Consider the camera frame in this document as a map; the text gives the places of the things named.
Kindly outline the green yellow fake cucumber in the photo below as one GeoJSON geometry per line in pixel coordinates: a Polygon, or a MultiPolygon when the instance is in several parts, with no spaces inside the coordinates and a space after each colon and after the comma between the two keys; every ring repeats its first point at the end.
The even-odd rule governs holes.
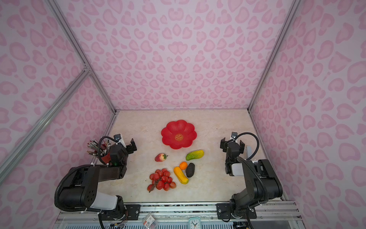
{"type": "Polygon", "coordinates": [[[193,152],[190,152],[186,155],[185,159],[187,161],[190,161],[190,160],[195,160],[195,159],[200,159],[204,156],[204,151],[203,150],[197,150],[197,151],[193,151],[193,152]]]}

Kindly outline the pink fake strawberry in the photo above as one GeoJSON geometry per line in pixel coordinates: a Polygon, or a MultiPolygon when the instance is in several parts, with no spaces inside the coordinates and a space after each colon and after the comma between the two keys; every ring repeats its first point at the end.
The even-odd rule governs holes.
{"type": "Polygon", "coordinates": [[[156,162],[164,162],[167,159],[167,155],[165,153],[160,153],[155,157],[156,162]]]}

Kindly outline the dark brown fake avocado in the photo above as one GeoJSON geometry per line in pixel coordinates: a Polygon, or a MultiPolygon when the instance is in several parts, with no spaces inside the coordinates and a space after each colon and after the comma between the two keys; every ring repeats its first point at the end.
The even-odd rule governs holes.
{"type": "Polygon", "coordinates": [[[185,171],[186,171],[186,176],[188,178],[191,178],[194,175],[194,173],[195,173],[195,164],[194,163],[190,163],[188,165],[188,167],[185,169],[185,171]]]}

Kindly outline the red fake strawberry bunch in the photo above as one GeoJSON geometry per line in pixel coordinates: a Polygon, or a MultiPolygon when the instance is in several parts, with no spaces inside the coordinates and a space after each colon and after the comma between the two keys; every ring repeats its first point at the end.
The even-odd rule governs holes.
{"type": "Polygon", "coordinates": [[[176,183],[171,177],[171,173],[168,169],[157,169],[154,173],[149,175],[151,184],[147,187],[147,191],[151,192],[155,189],[169,191],[176,188],[176,183]]]}

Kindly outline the small orange fake tangerine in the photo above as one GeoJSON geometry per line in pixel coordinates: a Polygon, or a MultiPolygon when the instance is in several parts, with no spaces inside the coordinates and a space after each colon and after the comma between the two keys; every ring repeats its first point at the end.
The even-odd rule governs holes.
{"type": "Polygon", "coordinates": [[[186,170],[187,169],[187,167],[188,167],[188,164],[184,161],[184,162],[182,162],[180,165],[179,165],[179,168],[181,169],[181,170],[186,170]]]}

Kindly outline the yellow fake squash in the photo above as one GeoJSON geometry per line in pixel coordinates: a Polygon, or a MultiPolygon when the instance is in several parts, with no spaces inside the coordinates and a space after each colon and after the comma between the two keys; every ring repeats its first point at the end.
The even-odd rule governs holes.
{"type": "Polygon", "coordinates": [[[189,179],[186,177],[186,175],[183,173],[183,171],[179,167],[175,167],[173,169],[173,172],[181,184],[183,184],[183,185],[188,184],[189,179]]]}

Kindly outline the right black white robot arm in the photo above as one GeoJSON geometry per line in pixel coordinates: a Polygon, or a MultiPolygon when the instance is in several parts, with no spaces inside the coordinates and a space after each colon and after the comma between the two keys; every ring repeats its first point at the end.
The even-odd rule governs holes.
{"type": "Polygon", "coordinates": [[[258,137],[250,132],[232,132],[229,140],[223,138],[220,148],[226,153],[225,171],[231,177],[244,177],[246,188],[233,194],[227,203],[216,204],[218,219],[229,222],[232,219],[256,219],[255,207],[280,198],[283,188],[268,159],[253,161],[259,150],[258,137]],[[239,137],[250,135],[256,140],[254,152],[246,159],[246,145],[239,137]]]}

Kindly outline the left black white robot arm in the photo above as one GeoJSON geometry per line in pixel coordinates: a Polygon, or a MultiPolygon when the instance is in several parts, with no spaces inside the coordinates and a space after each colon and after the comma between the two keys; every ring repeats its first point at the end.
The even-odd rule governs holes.
{"type": "Polygon", "coordinates": [[[117,134],[92,140],[88,146],[94,149],[100,164],[71,168],[55,190],[55,206],[65,212],[96,212],[100,221],[126,220],[128,210],[123,198],[99,192],[98,185],[125,177],[128,156],[137,151],[135,141],[126,144],[117,134]]]}

